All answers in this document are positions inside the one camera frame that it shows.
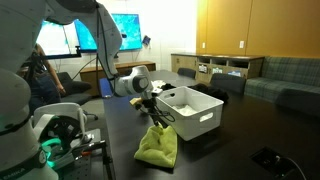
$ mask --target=storage cabinet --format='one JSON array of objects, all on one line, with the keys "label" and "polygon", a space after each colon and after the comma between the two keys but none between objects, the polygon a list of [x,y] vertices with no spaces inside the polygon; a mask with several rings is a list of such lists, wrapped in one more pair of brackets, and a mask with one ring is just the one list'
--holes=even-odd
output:
[{"label": "storage cabinet", "polygon": [[196,80],[201,83],[210,83],[212,74],[226,73],[241,76],[246,79],[258,77],[262,67],[263,56],[229,56],[229,55],[202,55],[202,54],[172,54],[172,71],[177,72],[179,67],[196,70]]},{"label": "storage cabinet", "polygon": [[172,55],[171,56],[171,69],[172,72],[178,72],[180,67],[190,68],[196,70],[197,57],[184,56],[184,55]]}]

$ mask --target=yellow cloth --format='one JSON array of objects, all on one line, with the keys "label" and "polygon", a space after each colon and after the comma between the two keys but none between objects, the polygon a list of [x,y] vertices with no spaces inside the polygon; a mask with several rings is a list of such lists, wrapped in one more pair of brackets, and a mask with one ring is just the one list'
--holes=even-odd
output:
[{"label": "yellow cloth", "polygon": [[159,123],[158,126],[149,127],[134,158],[153,165],[173,168],[177,146],[177,133],[174,129],[171,126],[164,129]]}]

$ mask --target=table surface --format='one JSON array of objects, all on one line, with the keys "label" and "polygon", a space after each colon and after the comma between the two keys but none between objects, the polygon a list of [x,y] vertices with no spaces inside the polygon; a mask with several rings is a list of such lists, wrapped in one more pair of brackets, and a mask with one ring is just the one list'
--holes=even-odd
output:
[{"label": "table surface", "polygon": [[[174,86],[196,84],[192,79],[169,71],[154,71],[150,75],[153,80],[164,80]],[[133,97],[137,96],[104,100],[117,180],[274,179],[251,159],[264,147],[293,159],[308,179],[320,179],[319,119],[231,93],[223,105],[219,128],[187,142],[178,137],[173,169],[135,160],[133,156],[140,140],[153,122],[129,104]],[[302,177],[295,169],[282,179]]]}]

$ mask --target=screen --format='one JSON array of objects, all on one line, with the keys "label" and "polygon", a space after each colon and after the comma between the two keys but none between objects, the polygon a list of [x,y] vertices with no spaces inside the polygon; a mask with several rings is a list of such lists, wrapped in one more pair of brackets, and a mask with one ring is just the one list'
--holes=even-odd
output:
[{"label": "screen", "polygon": [[89,29],[80,20],[75,20],[74,25],[79,39],[80,51],[96,51],[97,45]]},{"label": "screen", "polygon": [[[138,14],[111,14],[121,34],[127,37],[122,39],[120,51],[142,48],[140,22]],[[97,45],[88,28],[79,20],[74,21],[81,52],[96,51]]]},{"label": "screen", "polygon": [[121,34],[127,37],[122,39],[120,50],[141,49],[141,32],[138,14],[111,14]]},{"label": "screen", "polygon": [[43,21],[37,41],[47,56],[77,54],[79,46],[74,23],[59,25]]}]

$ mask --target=gray sofa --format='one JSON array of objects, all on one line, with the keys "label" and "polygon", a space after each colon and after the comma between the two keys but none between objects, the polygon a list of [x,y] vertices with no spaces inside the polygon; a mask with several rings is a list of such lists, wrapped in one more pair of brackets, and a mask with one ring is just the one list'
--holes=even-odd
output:
[{"label": "gray sofa", "polygon": [[320,59],[266,57],[261,76],[247,79],[244,93],[275,102],[286,89],[320,94]]}]

